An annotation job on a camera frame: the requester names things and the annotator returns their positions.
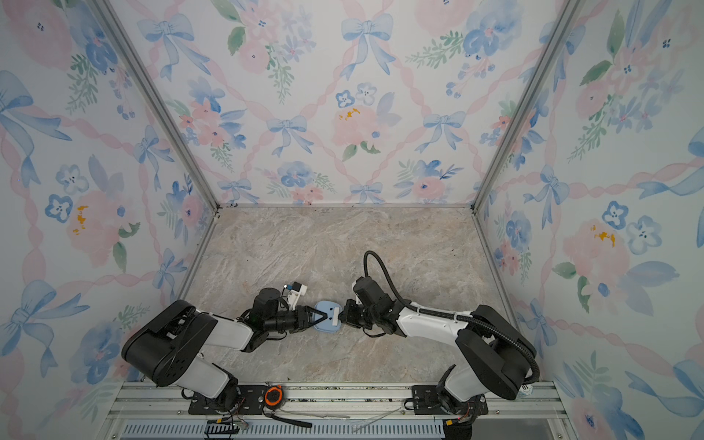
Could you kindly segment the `light blue alarm clock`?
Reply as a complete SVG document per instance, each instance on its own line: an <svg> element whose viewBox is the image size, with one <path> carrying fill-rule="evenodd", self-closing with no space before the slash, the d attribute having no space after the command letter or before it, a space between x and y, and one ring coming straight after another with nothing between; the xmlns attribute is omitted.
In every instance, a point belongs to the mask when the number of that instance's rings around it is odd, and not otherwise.
<svg viewBox="0 0 704 440"><path fill-rule="evenodd" d="M335 334L341 329L342 324L339 324L338 316L343 311L343 306L337 302L320 301L316 304L315 309L326 312L328 319L324 319L324 333Z"/></svg>

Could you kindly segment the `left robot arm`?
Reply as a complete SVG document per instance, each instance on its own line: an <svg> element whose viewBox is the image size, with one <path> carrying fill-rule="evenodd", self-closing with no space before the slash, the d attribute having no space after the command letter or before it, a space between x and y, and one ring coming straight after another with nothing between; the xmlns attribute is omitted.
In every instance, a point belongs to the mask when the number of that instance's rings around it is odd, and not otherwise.
<svg viewBox="0 0 704 440"><path fill-rule="evenodd" d="M177 300L126 341L121 357L159 387L177 385L203 397L209 408L229 413L241 402L238 379L201 356L204 347L251 353L273 340L300 333L328 319L328 313L295 298L302 284L261 290L238 318L228 318Z"/></svg>

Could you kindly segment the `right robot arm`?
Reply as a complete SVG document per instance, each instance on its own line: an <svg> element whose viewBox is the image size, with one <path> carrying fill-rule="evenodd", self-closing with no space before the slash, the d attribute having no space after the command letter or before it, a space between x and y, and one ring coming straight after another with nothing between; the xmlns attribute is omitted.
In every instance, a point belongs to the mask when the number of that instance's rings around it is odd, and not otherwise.
<svg viewBox="0 0 704 440"><path fill-rule="evenodd" d="M436 385L429 406L447 414L466 414L487 393L513 401L522 388L540 380L536 349L494 308L452 313L404 299L397 290L385 293L370 278L353 286L339 321L363 331L377 327L382 336L423 338L453 346L465 365L451 365Z"/></svg>

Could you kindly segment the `orange black tape measure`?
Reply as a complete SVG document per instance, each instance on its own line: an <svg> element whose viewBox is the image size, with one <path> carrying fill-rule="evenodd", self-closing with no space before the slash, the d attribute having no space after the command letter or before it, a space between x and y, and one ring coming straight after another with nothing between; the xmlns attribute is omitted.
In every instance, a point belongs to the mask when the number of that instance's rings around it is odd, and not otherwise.
<svg viewBox="0 0 704 440"><path fill-rule="evenodd" d="M284 403L285 395L281 385L269 387L264 394L264 405L266 408L276 410Z"/></svg>

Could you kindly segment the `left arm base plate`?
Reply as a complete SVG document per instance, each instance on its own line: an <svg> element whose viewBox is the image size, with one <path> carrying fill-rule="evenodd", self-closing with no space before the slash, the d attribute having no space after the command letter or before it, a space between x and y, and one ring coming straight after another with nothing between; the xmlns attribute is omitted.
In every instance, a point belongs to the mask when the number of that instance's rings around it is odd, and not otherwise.
<svg viewBox="0 0 704 440"><path fill-rule="evenodd" d="M185 394L190 403L190 415L262 415L267 385L238 385L226 388L224 393L209 399L197 392Z"/></svg>

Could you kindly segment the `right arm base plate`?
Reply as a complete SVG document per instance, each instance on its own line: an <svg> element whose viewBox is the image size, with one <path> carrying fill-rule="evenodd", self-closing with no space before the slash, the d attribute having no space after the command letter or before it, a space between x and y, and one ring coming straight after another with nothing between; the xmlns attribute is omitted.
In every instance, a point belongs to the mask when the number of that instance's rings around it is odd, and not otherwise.
<svg viewBox="0 0 704 440"><path fill-rule="evenodd" d="M483 394L458 401L448 392L440 392L436 385L412 385L412 410L417 415L446 415L456 418L472 418L489 413Z"/></svg>

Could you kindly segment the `aluminium front rail frame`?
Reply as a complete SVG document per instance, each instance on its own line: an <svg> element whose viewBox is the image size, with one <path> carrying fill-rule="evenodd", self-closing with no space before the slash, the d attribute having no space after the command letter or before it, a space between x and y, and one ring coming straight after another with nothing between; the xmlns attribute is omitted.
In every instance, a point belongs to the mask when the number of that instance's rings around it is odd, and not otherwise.
<svg viewBox="0 0 704 440"><path fill-rule="evenodd" d="M514 401L488 393L460 415L432 405L432 384L282 383L280 409L264 406L262 383L244 386L231 414L198 408L190 392L128 383L100 439L574 439L555 385L540 382Z"/></svg>

